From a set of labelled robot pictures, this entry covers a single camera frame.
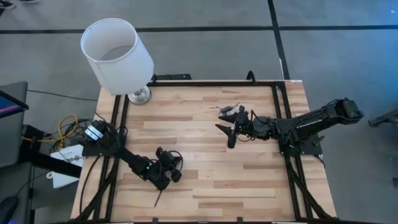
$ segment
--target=yellow cable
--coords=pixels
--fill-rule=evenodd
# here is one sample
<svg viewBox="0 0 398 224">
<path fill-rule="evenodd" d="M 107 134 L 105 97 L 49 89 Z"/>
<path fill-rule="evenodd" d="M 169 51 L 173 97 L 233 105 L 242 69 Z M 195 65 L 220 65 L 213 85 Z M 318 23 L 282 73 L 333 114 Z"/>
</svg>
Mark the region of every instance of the yellow cable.
<svg viewBox="0 0 398 224">
<path fill-rule="evenodd" d="M 71 130 L 71 131 L 69 131 L 66 135 L 62 135 L 62 130 L 61 130 L 61 127 L 62 127 L 62 123 L 67 119 L 67 118 L 69 118 L 69 117 L 74 117 L 74 119 L 75 119 L 75 121 L 76 121 L 76 125 L 73 127 L 73 129 Z M 61 141 L 61 144 L 59 145 L 59 149 L 60 148 L 63 148 L 63 139 L 65 139 L 66 137 L 68 137 L 70 134 L 72 134 L 73 132 L 74 132 L 74 130 L 76 130 L 76 127 L 78 126 L 78 119 L 77 119 L 77 117 L 76 117 L 76 115 L 74 115 L 74 114 L 69 114 L 69 115 L 66 115 L 65 117 L 63 117 L 62 119 L 61 119 L 61 121 L 58 123 L 58 134 L 59 134 L 59 138 L 58 139 L 48 139 L 48 140 L 37 140 L 38 142 L 56 142 L 56 141 Z M 26 141 L 33 141 L 32 139 L 30 139 L 30 138 L 25 138 L 25 137 L 22 137 L 22 139 L 23 140 L 26 140 Z"/>
</svg>

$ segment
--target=white cylindrical lamp shade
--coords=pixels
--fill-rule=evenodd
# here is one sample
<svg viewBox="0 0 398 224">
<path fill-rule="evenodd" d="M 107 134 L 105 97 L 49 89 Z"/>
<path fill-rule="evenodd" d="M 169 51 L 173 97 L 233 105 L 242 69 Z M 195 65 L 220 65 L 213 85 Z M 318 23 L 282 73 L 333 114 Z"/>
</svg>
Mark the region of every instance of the white cylindrical lamp shade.
<svg viewBox="0 0 398 224">
<path fill-rule="evenodd" d="M 154 74 L 154 61 L 135 28 L 122 19 L 102 19 L 90 25 L 81 37 L 80 46 L 99 84 L 112 95 L 137 91 Z M 128 51 L 117 58 L 104 59 L 117 48 Z"/>
</svg>

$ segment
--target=wooden tabletop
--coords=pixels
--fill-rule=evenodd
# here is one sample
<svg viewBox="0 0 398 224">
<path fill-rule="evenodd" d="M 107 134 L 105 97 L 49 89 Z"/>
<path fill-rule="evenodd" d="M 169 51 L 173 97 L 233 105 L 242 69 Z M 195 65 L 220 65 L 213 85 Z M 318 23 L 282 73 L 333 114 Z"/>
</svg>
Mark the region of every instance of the wooden tabletop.
<svg viewBox="0 0 398 224">
<path fill-rule="evenodd" d="M 309 111 L 302 82 L 286 82 L 292 116 Z M 237 141 L 226 147 L 227 136 L 215 124 L 218 108 L 240 102 L 259 116 L 276 118 L 271 88 L 151 87 L 152 99 L 144 106 L 129 104 L 126 148 L 155 159 L 155 151 L 177 150 L 183 156 L 182 178 L 170 183 L 154 207 L 159 191 L 133 174 L 121 161 L 111 221 L 246 221 L 294 220 L 284 159 L 275 140 Z M 279 100 L 284 111 L 282 95 Z M 123 96 L 119 105 L 120 123 Z M 97 111 L 110 121 L 114 97 L 102 89 Z M 302 156 L 309 191 L 330 215 L 335 215 L 324 167 L 313 156 Z M 85 160 L 73 206 L 77 217 L 84 179 L 94 158 Z M 102 159 L 94 166 L 83 195 L 83 208 L 98 189 Z M 104 195 L 101 216 L 108 197 Z M 301 193 L 298 193 L 305 216 Z"/>
</svg>

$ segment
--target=computer screen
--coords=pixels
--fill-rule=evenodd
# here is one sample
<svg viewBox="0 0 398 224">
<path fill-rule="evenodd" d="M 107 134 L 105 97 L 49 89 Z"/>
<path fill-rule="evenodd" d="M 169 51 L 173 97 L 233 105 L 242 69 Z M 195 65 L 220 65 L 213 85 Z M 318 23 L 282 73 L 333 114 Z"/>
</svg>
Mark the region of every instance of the computer screen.
<svg viewBox="0 0 398 224">
<path fill-rule="evenodd" d="M 29 107 L 0 90 L 0 118 L 22 112 L 29 109 Z"/>
</svg>

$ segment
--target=silver lamp base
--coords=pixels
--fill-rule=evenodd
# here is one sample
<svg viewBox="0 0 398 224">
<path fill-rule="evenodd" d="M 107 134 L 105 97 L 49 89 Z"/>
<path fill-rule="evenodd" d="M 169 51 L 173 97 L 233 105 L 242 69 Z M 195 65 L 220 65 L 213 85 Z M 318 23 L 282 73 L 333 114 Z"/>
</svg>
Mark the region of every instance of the silver lamp base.
<svg viewBox="0 0 398 224">
<path fill-rule="evenodd" d="M 135 91 L 134 93 L 128 94 L 129 100 L 134 105 L 140 106 L 149 102 L 151 97 L 150 89 L 148 86 L 144 86 L 141 89 Z"/>
</svg>

